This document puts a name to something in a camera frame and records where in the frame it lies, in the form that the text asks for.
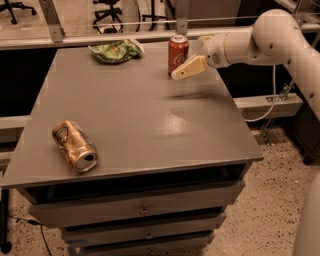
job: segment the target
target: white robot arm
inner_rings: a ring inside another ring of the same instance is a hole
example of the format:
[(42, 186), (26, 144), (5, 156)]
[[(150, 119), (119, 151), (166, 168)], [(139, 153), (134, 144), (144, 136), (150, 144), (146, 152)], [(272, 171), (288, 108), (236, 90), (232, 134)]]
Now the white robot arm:
[[(207, 66), (282, 64), (320, 120), (320, 54), (305, 40), (289, 13), (270, 10), (251, 27), (203, 36), (199, 40), (203, 44), (202, 56), (193, 56), (193, 61), (178, 67), (172, 74), (174, 79), (202, 72)], [(193, 64), (198, 64), (196, 70), (192, 70)]]
[[(172, 73), (174, 79), (202, 72), (207, 66), (234, 63), (282, 64), (320, 120), (320, 54), (305, 40), (295, 19), (285, 11), (262, 14), (249, 28), (199, 38), (202, 56), (193, 56)], [(293, 255), (315, 256), (320, 252), (320, 174), (311, 185), (298, 228)]]

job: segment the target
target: can lid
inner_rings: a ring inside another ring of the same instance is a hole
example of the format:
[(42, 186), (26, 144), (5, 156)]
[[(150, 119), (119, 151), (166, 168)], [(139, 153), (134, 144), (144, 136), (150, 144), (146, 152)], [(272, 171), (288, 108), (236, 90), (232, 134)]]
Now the can lid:
[(78, 172), (86, 172), (93, 168), (96, 164), (98, 157), (93, 152), (85, 152), (82, 154), (75, 163), (75, 169)]
[(182, 44), (188, 41), (188, 37), (184, 35), (174, 35), (171, 37), (171, 41), (174, 43)]

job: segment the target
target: black cable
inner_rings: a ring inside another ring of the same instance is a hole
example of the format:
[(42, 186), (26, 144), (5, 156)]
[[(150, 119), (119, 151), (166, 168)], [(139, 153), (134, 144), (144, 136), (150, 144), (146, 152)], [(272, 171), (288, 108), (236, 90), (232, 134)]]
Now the black cable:
[(51, 252), (50, 252), (50, 249), (49, 249), (49, 246), (48, 246), (48, 244), (47, 244), (47, 240), (46, 240), (46, 238), (45, 238), (45, 236), (44, 236), (44, 233), (43, 233), (43, 225), (42, 225), (42, 224), (40, 225), (40, 230), (41, 230), (41, 235), (42, 235), (42, 239), (43, 239), (43, 241), (44, 241), (44, 244), (45, 244), (46, 247), (47, 247), (47, 251), (48, 251), (49, 255), (52, 256), (52, 254), (51, 254)]
[(23, 218), (17, 218), (17, 217), (10, 216), (10, 215), (8, 215), (8, 217), (17, 220), (16, 222), (19, 222), (20, 220), (22, 220), (22, 221), (25, 221), (25, 222), (29, 223), (32, 226), (40, 226), (40, 231), (41, 231), (41, 236), (42, 236), (43, 242), (44, 242), (44, 244), (45, 244), (45, 246), (47, 248), (49, 256), (52, 256), (52, 253), (51, 253), (51, 251), (49, 249), (47, 240), (46, 240), (46, 238), (44, 236), (44, 233), (43, 233), (43, 228), (42, 228), (43, 225), (40, 222), (38, 222), (36, 220), (27, 220), (27, 219), (23, 219)]

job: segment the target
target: drawer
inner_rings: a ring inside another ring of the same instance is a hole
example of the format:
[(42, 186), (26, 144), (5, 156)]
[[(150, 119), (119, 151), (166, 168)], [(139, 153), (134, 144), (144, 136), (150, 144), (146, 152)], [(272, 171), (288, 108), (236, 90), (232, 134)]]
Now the drawer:
[(86, 198), (116, 196), (141, 191), (160, 190), (213, 182), (239, 180), (247, 164), (211, 166), (187, 170), (87, 180), (24, 188), (33, 204), (75, 201)]
[(87, 227), (64, 230), (62, 238), (72, 247), (87, 247), (133, 240), (153, 240), (158, 237), (183, 233), (212, 231), (219, 228), (225, 219), (225, 213), (215, 212), (218, 209), (87, 225)]
[(244, 181), (242, 180), (182, 186), (118, 196), (33, 205), (29, 212), (48, 228), (71, 227), (227, 206), (235, 201), (243, 187)]
[(92, 246), (81, 249), (83, 256), (150, 256), (169, 250), (204, 247), (211, 243), (213, 233), (199, 232), (189, 235), (165, 237), (154, 241)]

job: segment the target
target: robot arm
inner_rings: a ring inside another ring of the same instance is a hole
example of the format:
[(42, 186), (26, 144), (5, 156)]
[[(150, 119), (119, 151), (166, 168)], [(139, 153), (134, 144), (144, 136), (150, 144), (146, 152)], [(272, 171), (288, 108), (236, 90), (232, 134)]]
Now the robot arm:
[(178, 67), (173, 72), (174, 79), (200, 73), (207, 66), (282, 64), (320, 120), (320, 54), (305, 40), (298, 23), (289, 13), (270, 10), (251, 27), (203, 36), (199, 40), (203, 44), (202, 56), (193, 56), (193, 61)]

